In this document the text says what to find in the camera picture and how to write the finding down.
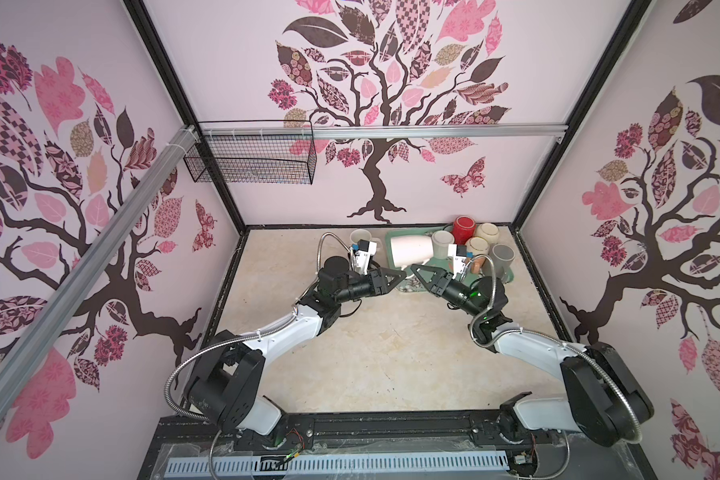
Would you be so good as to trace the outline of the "white mug with handle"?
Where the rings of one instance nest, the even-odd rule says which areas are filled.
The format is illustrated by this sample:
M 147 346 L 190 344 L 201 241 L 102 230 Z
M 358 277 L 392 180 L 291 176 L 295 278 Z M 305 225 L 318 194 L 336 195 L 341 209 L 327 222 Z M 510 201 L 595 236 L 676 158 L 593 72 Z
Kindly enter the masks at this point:
M 436 231 L 431 235 L 433 257 L 446 259 L 449 256 L 450 246 L 455 243 L 454 236 L 446 230 Z

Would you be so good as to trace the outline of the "pale pink mug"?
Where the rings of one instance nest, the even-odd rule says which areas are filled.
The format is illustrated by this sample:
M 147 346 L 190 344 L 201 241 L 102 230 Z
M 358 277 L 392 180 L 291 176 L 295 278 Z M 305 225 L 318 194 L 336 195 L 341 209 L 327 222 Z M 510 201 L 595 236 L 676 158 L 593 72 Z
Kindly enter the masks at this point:
M 390 240 L 390 249 L 392 263 L 400 269 L 426 263 L 433 257 L 431 238 L 426 235 L 395 236 Z

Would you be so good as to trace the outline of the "dark grey mug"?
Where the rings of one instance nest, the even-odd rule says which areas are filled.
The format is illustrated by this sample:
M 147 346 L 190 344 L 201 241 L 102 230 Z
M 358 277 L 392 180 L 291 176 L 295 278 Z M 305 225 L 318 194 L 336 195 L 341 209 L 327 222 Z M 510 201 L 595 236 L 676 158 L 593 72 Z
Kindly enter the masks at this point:
M 497 243 L 492 246 L 490 257 L 496 275 L 506 282 L 510 276 L 511 264 L 515 259 L 515 251 L 509 245 Z

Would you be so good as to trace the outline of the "peach and cream mug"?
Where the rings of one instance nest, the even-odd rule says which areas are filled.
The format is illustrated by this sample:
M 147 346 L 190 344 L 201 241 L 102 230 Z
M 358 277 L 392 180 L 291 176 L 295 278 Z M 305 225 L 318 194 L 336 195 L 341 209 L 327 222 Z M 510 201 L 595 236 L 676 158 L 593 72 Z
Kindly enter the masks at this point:
M 466 242 L 468 254 L 474 258 L 478 255 L 488 255 L 491 244 L 482 237 L 472 237 Z

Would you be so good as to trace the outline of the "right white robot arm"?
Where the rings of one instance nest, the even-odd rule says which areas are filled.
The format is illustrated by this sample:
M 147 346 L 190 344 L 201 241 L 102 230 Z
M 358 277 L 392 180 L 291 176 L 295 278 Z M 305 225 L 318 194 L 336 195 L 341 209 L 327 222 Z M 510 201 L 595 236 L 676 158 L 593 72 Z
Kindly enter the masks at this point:
M 495 275 L 466 285 L 444 268 L 414 264 L 410 270 L 427 292 L 470 316 L 468 332 L 476 346 L 562 383 L 558 396 L 523 392 L 504 402 L 498 424 L 505 440 L 518 443 L 533 431 L 555 430 L 582 433 L 604 447 L 642 441 L 642 426 L 655 410 L 614 347 L 567 342 L 520 326 L 503 312 L 508 298 Z

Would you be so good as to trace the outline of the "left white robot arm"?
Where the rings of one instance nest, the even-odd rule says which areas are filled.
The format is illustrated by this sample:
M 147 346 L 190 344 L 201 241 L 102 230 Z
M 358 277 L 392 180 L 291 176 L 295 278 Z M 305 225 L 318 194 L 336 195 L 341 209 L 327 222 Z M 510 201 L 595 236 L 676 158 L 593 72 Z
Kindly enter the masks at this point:
M 405 277 L 402 270 L 378 266 L 360 274 L 348 259 L 328 258 L 290 314 L 250 334 L 217 334 L 192 362 L 183 398 L 223 433 L 271 435 L 286 421 L 284 411 L 259 394 L 265 369 L 330 328 L 345 303 L 386 295 Z

